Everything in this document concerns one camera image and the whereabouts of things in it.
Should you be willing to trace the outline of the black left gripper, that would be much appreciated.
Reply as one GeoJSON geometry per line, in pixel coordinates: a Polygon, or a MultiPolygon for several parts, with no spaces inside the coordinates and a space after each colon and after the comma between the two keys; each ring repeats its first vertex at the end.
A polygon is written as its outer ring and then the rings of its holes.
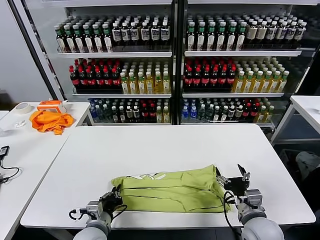
{"type": "Polygon", "coordinates": [[[113,213],[116,209],[123,205],[121,196],[121,184],[113,187],[110,192],[105,193],[99,198],[102,205],[102,210],[107,213],[113,213]]]}

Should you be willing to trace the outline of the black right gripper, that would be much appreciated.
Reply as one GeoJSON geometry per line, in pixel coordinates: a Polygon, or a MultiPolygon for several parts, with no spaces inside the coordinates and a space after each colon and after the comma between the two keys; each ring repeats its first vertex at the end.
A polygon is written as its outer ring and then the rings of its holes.
{"type": "Polygon", "coordinates": [[[242,177],[226,178],[220,173],[219,169],[216,167],[216,180],[226,191],[231,191],[237,197],[243,197],[245,195],[245,191],[250,186],[249,180],[251,173],[247,172],[245,168],[242,167],[240,164],[237,164],[237,166],[242,177]]]}

